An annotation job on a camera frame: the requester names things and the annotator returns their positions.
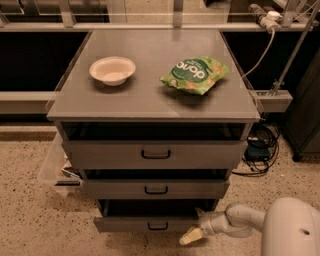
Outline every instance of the cable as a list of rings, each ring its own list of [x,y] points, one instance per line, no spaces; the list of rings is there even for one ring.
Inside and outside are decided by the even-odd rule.
[[[252,69],[250,69],[247,73],[245,73],[241,78],[244,78],[246,77],[247,75],[249,75],[252,71],[254,71],[260,64],[260,62],[263,60],[264,56],[267,54],[272,42],[273,42],[273,39],[274,39],[274,36],[276,34],[276,31],[274,28],[272,28],[272,35],[271,35],[271,39],[269,41],[269,44],[267,46],[267,48],[265,49],[264,53],[262,54],[262,56],[260,57],[260,59],[258,60],[257,64],[254,65],[254,67]]]
[[[308,11],[310,11],[313,7],[315,7],[315,5],[318,3],[318,1],[315,1],[314,4],[309,7],[308,10],[300,13],[300,15],[298,15],[297,17],[295,17],[292,21],[296,21],[297,19],[301,18],[303,15],[307,14]]]
[[[276,162],[279,154],[278,139],[280,131],[275,125],[270,126],[273,130],[261,123],[253,126],[251,136],[247,139],[248,149],[242,157],[242,161],[249,166],[251,172],[243,173],[233,171],[233,174],[247,177],[260,177],[267,174],[269,169]],[[251,147],[251,150],[263,150],[263,152],[268,152],[270,155],[264,155],[262,159],[252,156],[250,155],[249,147]]]

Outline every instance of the metal rail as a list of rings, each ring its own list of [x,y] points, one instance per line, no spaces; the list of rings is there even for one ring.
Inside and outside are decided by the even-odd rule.
[[[310,28],[312,26],[312,23],[313,23],[315,17],[317,16],[319,10],[320,10],[320,1],[318,1],[316,6],[314,7],[314,10],[313,10],[313,12],[312,12],[312,14],[311,14],[311,16],[310,16],[310,18],[308,20],[308,23],[306,24],[306,26],[305,26],[305,28],[304,28],[304,30],[303,30],[300,38],[299,38],[299,41],[296,44],[296,46],[295,46],[295,48],[294,48],[294,50],[293,50],[293,52],[292,52],[287,64],[286,64],[286,66],[285,66],[285,68],[284,68],[284,70],[283,70],[283,72],[282,72],[282,74],[281,74],[281,76],[279,78],[279,81],[276,81],[274,83],[273,87],[271,88],[271,90],[268,93],[269,95],[271,95],[271,96],[276,95],[277,91],[280,89],[281,85],[283,84],[283,80],[284,80],[285,76],[287,75],[287,73],[289,71],[289,68],[291,67],[291,64],[292,64],[293,60],[295,59],[295,57],[296,57],[296,55],[297,55],[297,53],[298,53],[298,51],[300,49],[300,46],[302,45],[305,37],[307,36],[307,34],[308,34],[308,32],[309,32],[309,30],[310,30]]]

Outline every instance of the chip bag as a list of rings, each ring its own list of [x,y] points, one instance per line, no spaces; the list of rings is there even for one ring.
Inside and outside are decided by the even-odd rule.
[[[210,57],[196,57],[178,63],[160,81],[170,87],[194,94],[205,94],[229,72],[229,68]]]

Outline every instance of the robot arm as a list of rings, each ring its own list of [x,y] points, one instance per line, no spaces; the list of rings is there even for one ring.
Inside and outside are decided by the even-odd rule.
[[[218,233],[248,237],[253,228],[262,233],[262,256],[320,255],[320,212],[298,199],[278,199],[266,213],[241,204],[224,212],[197,212],[198,225],[182,236],[182,245]]]
[[[235,238],[248,237],[252,233],[252,228],[262,231],[265,217],[264,212],[236,203],[228,205],[225,212],[196,210],[199,216],[198,227],[188,230],[180,239],[182,245],[219,233]]]

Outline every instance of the drawer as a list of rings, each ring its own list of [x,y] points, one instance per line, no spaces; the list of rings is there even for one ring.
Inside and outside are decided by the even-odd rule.
[[[63,143],[80,169],[234,169],[246,147],[246,141]]]
[[[186,232],[197,224],[195,208],[209,211],[216,200],[100,200],[99,232]]]
[[[226,170],[86,170],[83,189],[94,199],[220,199]]]

